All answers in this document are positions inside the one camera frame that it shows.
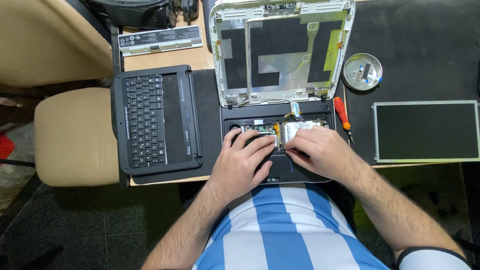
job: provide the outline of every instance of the striped shirt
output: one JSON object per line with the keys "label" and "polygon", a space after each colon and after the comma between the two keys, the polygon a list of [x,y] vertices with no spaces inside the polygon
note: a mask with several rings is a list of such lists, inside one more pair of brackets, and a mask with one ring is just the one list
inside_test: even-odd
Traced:
{"label": "striped shirt", "polygon": [[[228,209],[193,270],[388,269],[357,240],[335,203],[315,185],[260,186]],[[417,250],[404,256],[400,270],[406,269],[469,267],[444,251]]]}

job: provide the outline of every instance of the red object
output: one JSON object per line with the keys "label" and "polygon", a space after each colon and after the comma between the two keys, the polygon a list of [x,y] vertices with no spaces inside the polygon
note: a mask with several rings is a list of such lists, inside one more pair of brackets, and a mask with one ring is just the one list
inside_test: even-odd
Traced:
{"label": "red object", "polygon": [[350,123],[348,122],[347,113],[345,112],[345,105],[340,97],[333,99],[335,104],[335,110],[338,113],[338,117],[342,121],[343,129],[349,130],[351,128]]}
{"label": "red object", "polygon": [[0,159],[6,160],[14,148],[15,144],[7,136],[0,135]]}

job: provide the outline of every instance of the laptop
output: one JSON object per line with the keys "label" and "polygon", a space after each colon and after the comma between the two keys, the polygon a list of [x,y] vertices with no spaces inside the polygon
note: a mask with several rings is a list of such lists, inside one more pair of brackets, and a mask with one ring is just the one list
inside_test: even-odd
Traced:
{"label": "laptop", "polygon": [[202,165],[190,66],[122,72],[113,89],[121,171],[144,175]]}
{"label": "laptop", "polygon": [[335,129],[333,97],[355,1],[219,0],[209,16],[222,135],[276,136],[263,184],[326,182],[294,164],[284,144],[299,129]]}

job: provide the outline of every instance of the detached keyboard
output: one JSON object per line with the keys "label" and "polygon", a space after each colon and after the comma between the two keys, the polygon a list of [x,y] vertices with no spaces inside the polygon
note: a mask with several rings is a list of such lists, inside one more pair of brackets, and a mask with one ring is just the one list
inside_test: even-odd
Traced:
{"label": "detached keyboard", "polygon": [[162,76],[126,79],[133,167],[165,164]]}

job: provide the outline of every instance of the beige chair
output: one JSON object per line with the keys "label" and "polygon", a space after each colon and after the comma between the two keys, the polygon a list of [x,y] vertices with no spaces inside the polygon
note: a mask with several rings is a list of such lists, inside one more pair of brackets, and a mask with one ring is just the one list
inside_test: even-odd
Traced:
{"label": "beige chair", "polygon": [[[32,87],[113,75],[111,47],[65,0],[0,1],[0,84]],[[35,162],[51,186],[119,181],[110,91],[86,88],[35,111]]]}

